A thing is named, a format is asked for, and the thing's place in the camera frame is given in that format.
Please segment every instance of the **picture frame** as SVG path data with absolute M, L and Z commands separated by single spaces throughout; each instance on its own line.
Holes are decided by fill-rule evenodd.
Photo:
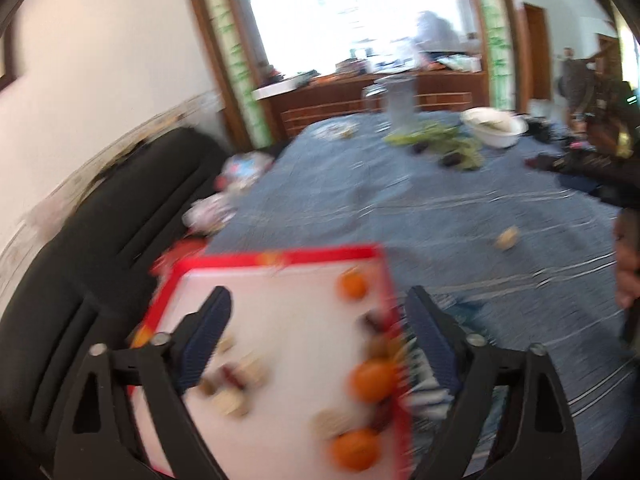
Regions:
M 12 22 L 0 36 L 0 92 L 15 81 L 14 31 Z

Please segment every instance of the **bright window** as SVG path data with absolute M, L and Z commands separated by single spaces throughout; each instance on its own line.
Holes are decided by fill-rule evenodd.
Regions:
M 479 51 L 469 0 L 251 0 L 271 63 L 332 73 L 347 58 L 412 66 L 420 52 Z

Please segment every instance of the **white bowl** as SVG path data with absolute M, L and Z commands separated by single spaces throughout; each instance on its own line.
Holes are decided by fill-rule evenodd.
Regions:
M 471 108 L 462 112 L 460 118 L 471 133 L 492 148 L 513 146 L 529 129 L 529 125 L 521 118 L 496 108 Z M 485 122 L 494 123 L 498 128 L 485 126 L 482 124 Z

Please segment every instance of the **orange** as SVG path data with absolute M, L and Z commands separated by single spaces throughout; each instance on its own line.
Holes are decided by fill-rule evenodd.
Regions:
M 345 469 L 364 471 L 380 458 L 380 440 L 369 428 L 349 431 L 331 443 L 331 455 Z
M 351 393 L 361 402 L 386 399 L 396 386 L 396 368 L 388 359 L 369 359 L 351 372 Z
M 343 272 L 338 278 L 337 287 L 340 296 L 350 301 L 361 300 L 369 290 L 364 274 L 357 267 Z

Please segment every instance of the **glass cup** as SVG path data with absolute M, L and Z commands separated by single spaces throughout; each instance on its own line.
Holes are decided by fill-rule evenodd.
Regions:
M 385 94 L 386 88 L 379 84 L 373 84 L 362 89 L 366 131 L 370 133 L 383 132 L 390 127 L 390 123 L 383 120 L 381 113 Z
M 418 127 L 415 113 L 415 76 L 411 74 L 389 75 L 380 78 L 374 86 L 382 86 L 384 112 L 393 133 L 411 134 Z

